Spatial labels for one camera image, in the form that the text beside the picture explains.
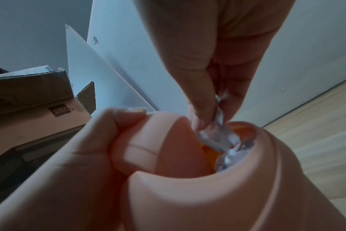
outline fingernail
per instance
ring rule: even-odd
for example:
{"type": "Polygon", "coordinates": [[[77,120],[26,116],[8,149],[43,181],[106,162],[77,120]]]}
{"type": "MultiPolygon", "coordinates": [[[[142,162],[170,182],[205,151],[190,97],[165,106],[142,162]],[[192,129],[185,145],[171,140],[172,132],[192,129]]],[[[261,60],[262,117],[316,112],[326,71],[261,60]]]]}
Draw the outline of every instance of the fingernail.
{"type": "Polygon", "coordinates": [[[127,111],[132,113],[146,113],[145,108],[128,108],[127,111]]]}
{"type": "Polygon", "coordinates": [[[200,131],[202,127],[201,120],[197,117],[197,115],[193,115],[192,121],[191,121],[191,128],[193,131],[200,131]]]}

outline black label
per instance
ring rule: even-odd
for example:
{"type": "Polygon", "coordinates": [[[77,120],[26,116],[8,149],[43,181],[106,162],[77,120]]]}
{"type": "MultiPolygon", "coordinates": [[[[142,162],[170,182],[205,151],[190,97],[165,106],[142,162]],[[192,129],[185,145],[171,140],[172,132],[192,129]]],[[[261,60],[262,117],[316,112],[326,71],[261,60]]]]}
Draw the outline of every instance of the black label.
{"type": "Polygon", "coordinates": [[[65,104],[59,104],[56,106],[49,107],[50,111],[55,117],[70,113],[70,109],[65,104]]]}

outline wooden floor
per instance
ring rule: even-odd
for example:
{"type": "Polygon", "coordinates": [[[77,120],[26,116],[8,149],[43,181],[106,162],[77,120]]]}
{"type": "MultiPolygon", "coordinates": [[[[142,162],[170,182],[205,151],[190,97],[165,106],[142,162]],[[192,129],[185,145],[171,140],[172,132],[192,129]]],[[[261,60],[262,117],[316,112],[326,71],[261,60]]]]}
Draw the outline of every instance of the wooden floor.
{"type": "Polygon", "coordinates": [[[265,127],[346,217],[346,82],[265,127]]]}

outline pink container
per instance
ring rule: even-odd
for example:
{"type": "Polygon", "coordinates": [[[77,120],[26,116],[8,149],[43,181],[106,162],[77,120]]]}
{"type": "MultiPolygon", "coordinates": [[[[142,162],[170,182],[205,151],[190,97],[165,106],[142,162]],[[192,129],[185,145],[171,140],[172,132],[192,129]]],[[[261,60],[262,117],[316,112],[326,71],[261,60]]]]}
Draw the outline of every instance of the pink container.
{"type": "Polygon", "coordinates": [[[346,231],[346,218],[303,174],[294,153],[266,130],[229,123],[255,138],[238,164],[213,173],[186,117],[157,112],[114,141],[111,159],[128,176],[120,193],[127,231],[346,231]]]}

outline cardboard box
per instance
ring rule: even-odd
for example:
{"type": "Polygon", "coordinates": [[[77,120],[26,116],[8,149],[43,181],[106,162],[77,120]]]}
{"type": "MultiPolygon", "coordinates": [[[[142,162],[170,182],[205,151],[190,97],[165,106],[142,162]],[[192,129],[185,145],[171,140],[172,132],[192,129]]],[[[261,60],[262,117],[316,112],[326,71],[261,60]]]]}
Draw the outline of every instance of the cardboard box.
{"type": "Polygon", "coordinates": [[[0,75],[0,203],[66,144],[96,108],[94,83],[74,96],[63,69],[10,75],[0,75]]]}

